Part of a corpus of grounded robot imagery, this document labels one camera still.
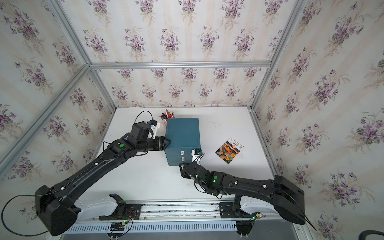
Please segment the teal bottom drawer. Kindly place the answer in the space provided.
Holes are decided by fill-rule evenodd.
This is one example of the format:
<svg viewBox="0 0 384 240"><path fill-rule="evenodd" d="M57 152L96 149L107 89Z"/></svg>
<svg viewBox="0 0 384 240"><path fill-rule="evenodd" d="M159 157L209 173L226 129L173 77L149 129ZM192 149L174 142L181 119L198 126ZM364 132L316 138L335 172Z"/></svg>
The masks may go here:
<svg viewBox="0 0 384 240"><path fill-rule="evenodd" d="M166 155L166 158L169 166L178 166L182 163L192 163L196 156Z"/></svg>

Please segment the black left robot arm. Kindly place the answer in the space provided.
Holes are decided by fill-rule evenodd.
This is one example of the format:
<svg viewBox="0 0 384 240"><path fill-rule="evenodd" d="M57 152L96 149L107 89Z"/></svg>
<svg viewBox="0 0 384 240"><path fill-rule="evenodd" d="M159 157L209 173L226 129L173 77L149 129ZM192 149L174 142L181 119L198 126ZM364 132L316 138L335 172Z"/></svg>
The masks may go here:
<svg viewBox="0 0 384 240"><path fill-rule="evenodd" d="M117 194L79 202L79 197L113 169L128 159L164 151L171 140L155 135L153 121L139 122L131 132L110 143L103 152L84 168L52 187L43 185L35 192L36 215L52 236L59 236L75 223L97 217L126 218L126 202Z"/></svg>

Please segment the teal top drawer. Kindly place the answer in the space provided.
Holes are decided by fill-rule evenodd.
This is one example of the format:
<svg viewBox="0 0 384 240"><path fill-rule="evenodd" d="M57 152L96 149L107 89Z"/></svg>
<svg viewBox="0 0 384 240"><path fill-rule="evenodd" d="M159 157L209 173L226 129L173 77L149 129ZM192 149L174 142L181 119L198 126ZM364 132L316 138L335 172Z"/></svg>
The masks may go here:
<svg viewBox="0 0 384 240"><path fill-rule="evenodd" d="M192 150L194 149L200 149L200 148L167 148L165 150L165 153L166 155L181 155L181 156L185 156L185 155L192 155Z"/></svg>

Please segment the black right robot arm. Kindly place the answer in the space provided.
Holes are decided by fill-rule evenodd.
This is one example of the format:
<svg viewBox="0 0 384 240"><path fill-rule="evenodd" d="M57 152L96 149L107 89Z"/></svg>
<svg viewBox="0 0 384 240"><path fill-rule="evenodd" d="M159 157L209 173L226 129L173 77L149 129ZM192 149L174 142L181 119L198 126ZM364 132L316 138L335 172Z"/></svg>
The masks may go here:
<svg viewBox="0 0 384 240"><path fill-rule="evenodd" d="M192 179L206 194L259 199L271 204L284 220L298 225L306 223L305 193L283 176L276 175L272 180L244 179L210 172L196 162L181 163L179 168L183 178Z"/></svg>

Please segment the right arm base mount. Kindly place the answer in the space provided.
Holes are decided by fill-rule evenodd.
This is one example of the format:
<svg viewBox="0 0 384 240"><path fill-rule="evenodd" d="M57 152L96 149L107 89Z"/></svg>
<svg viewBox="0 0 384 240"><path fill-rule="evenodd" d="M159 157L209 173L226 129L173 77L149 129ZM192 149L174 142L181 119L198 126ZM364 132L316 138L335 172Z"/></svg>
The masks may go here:
<svg viewBox="0 0 384 240"><path fill-rule="evenodd" d="M231 202L220 202L218 210L222 219L250 219L256 213L261 215L259 218L281 218L271 204L244 196L235 196Z"/></svg>

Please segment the pink pen cup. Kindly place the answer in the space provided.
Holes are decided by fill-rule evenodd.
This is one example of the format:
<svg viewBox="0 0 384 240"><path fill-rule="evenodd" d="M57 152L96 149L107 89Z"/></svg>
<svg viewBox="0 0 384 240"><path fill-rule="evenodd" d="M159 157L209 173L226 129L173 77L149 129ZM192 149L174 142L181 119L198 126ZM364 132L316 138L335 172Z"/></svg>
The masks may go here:
<svg viewBox="0 0 384 240"><path fill-rule="evenodd" d="M167 128L167 120L162 119L161 124L163 125L164 129Z"/></svg>

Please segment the orange flower seed bag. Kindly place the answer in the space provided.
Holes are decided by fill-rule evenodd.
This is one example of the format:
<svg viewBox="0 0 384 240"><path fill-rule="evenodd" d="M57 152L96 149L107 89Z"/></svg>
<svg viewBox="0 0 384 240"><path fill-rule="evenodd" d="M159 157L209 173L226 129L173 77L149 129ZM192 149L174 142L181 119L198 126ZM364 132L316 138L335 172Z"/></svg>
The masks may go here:
<svg viewBox="0 0 384 240"><path fill-rule="evenodd" d="M222 146L220 146L215 154L225 163L230 164L232 160L244 149L238 141L229 138Z"/></svg>

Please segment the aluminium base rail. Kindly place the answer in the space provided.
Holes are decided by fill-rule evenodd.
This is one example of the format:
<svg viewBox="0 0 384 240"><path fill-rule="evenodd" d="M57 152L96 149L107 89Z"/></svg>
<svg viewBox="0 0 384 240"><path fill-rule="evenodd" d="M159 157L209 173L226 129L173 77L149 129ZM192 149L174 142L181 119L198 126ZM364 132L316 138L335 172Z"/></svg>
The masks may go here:
<svg viewBox="0 0 384 240"><path fill-rule="evenodd" d="M246 221L249 219L222 219L218 206L220 202L229 201L230 199L215 201L160 201L160 202L140 202L127 201L129 203L142 204L140 217L135 221L152 221L152 222L186 222L186 221L216 221L216 220L234 220Z"/></svg>

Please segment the red pen in cup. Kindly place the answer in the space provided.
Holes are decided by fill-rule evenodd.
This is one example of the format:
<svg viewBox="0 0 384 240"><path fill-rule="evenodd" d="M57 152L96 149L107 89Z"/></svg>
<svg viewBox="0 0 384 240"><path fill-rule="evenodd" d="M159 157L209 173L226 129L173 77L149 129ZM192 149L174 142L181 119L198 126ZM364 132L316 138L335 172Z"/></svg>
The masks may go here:
<svg viewBox="0 0 384 240"><path fill-rule="evenodd" d="M167 115L167 119L173 119L175 117L174 112L169 110L166 110L166 115Z"/></svg>

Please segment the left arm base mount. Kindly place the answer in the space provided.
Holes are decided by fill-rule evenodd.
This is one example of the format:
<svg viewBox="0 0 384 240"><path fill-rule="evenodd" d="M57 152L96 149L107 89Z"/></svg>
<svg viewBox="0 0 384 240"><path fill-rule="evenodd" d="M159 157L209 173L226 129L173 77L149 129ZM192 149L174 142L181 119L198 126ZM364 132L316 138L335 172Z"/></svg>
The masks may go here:
<svg viewBox="0 0 384 240"><path fill-rule="evenodd" d="M75 207L81 209L77 222L89 219L96 220L127 220L132 217L138 220L142 204L129 203L117 194L98 200L77 200Z"/></svg>

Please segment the aluminium frame back bar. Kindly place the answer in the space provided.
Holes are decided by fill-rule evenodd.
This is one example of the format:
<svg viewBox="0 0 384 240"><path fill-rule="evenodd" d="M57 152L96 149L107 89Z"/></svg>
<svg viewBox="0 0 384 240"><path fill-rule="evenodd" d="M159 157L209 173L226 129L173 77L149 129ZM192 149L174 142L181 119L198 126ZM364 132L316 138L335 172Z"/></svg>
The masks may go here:
<svg viewBox="0 0 384 240"><path fill-rule="evenodd" d="M202 61L202 62L123 62L93 63L91 69L182 69L182 68L269 68L271 61Z"/></svg>

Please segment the teal drawer cabinet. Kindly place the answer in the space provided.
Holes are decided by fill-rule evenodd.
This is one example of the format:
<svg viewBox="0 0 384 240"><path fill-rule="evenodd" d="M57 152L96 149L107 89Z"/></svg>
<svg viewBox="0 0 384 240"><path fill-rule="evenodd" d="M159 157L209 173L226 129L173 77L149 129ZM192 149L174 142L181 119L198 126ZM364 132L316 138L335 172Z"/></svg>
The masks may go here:
<svg viewBox="0 0 384 240"><path fill-rule="evenodd" d="M167 148L201 148L199 119L169 119L166 138L172 141Z"/></svg>

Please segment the teal drawer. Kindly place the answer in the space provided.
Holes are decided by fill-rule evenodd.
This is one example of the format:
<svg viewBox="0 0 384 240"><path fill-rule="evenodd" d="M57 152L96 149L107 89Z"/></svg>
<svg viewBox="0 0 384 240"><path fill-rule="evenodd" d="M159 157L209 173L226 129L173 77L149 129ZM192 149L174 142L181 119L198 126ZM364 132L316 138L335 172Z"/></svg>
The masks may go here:
<svg viewBox="0 0 384 240"><path fill-rule="evenodd" d="M167 148L165 150L165 153L166 155L181 155L181 156L185 156L185 155L192 155L192 150L194 149L200 149L200 148Z"/></svg>
<svg viewBox="0 0 384 240"><path fill-rule="evenodd" d="M182 163L192 163L196 156L166 155L166 158L169 166L178 166Z"/></svg>

